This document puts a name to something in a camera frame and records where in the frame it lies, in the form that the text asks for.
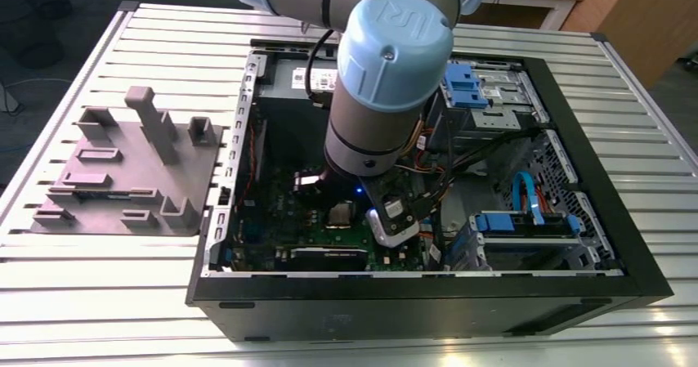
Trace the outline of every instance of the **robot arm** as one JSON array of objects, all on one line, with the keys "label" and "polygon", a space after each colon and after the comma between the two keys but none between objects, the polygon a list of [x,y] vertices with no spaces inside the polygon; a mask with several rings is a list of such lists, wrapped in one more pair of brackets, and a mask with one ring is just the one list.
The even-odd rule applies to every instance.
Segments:
[{"label": "robot arm", "polygon": [[481,0],[241,1],[342,32],[325,157],[357,177],[383,174],[443,77],[457,17]]}]

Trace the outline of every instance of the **blue plastic clip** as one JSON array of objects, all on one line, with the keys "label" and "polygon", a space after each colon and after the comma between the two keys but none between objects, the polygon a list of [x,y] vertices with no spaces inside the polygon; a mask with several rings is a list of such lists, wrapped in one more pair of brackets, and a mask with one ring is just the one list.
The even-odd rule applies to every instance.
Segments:
[{"label": "blue plastic clip", "polygon": [[533,177],[525,171],[516,172],[513,176],[513,185],[511,187],[511,203],[513,210],[521,210],[521,201],[520,201],[520,185],[521,181],[525,184],[525,196],[528,202],[528,210],[533,214],[533,224],[540,225],[545,224],[543,220],[543,215],[540,214],[540,203],[537,202],[537,195],[535,194],[535,183]]},{"label": "blue plastic clip", "polygon": [[579,219],[573,214],[567,215],[567,222],[569,224],[571,233],[579,235],[579,232],[581,232],[581,225],[579,224]]}]

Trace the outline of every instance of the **gray plastic base plate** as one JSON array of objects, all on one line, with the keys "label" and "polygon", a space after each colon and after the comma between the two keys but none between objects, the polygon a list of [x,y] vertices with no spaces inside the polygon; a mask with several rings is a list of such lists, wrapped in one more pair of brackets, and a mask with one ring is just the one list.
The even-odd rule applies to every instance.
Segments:
[{"label": "gray plastic base plate", "polygon": [[[200,215],[205,203],[205,194],[212,177],[213,164],[216,162],[217,148],[222,129],[213,126],[216,133],[214,145],[192,145],[188,136],[186,124],[174,124],[176,140],[173,146],[178,155],[178,161],[172,165],[162,165],[162,162],[152,148],[150,143],[140,130],[140,123],[118,122],[117,126],[106,127],[106,135],[110,139],[109,147],[118,149],[121,158],[114,161],[84,159],[80,161],[77,156],[82,150],[104,150],[104,146],[94,146],[86,138],[81,138],[73,156],[65,163],[58,182],[53,187],[64,188],[69,184],[70,176],[97,176],[106,174],[109,177],[108,186],[76,186],[80,191],[86,190],[86,194],[68,194],[66,197],[54,199],[58,202],[46,200],[40,210],[62,208],[73,218],[69,221],[61,219],[33,223],[32,232],[48,234],[88,234],[88,235],[161,235],[161,236],[190,236],[198,230]],[[128,192],[133,189],[157,189],[160,199],[152,203],[136,203],[136,199],[128,197]],[[169,197],[181,210],[181,202],[186,198],[190,208],[185,213],[185,226],[177,220],[164,220],[160,214],[162,201]],[[132,211],[146,210],[152,218],[142,221],[142,226],[126,227],[132,224],[124,217],[133,216]]]}]

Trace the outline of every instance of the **white label sticker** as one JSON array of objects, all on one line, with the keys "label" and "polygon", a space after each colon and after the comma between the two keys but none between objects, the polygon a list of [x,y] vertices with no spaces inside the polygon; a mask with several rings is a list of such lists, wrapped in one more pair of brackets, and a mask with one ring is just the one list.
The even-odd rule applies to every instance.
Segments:
[{"label": "white label sticker", "polygon": [[427,147],[427,137],[419,136],[419,139],[416,140],[416,149],[424,150]]},{"label": "white label sticker", "polygon": [[[333,91],[336,81],[337,71],[334,69],[313,69],[309,72],[309,87],[313,91]],[[290,87],[293,89],[305,88],[305,68],[298,67],[293,70]]]},{"label": "white label sticker", "polygon": [[499,91],[496,89],[489,89],[487,87],[481,88],[481,95],[484,97],[497,97],[497,98],[501,97],[501,93],[499,93]]},{"label": "white label sticker", "polygon": [[428,248],[428,253],[433,258],[433,261],[440,262],[440,250],[436,247],[436,244],[432,244],[432,247]]}]

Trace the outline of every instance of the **gray carpet floor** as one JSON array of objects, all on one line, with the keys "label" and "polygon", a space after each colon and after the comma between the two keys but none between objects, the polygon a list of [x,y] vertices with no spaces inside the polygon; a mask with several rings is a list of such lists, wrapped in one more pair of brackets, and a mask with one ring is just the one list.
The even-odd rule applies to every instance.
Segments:
[{"label": "gray carpet floor", "polygon": [[[92,51],[116,8],[124,0],[70,0],[74,14],[53,22],[65,47],[65,58],[48,69],[21,68],[0,49],[0,77],[5,83],[29,78],[72,80]],[[149,3],[241,8],[236,0],[133,0]],[[13,87],[10,93],[25,105],[24,112],[10,118],[0,113],[0,190],[21,164],[29,145],[36,140],[48,118],[62,98],[66,83],[37,82]],[[677,131],[698,150],[698,73],[675,65],[649,91]]]}]

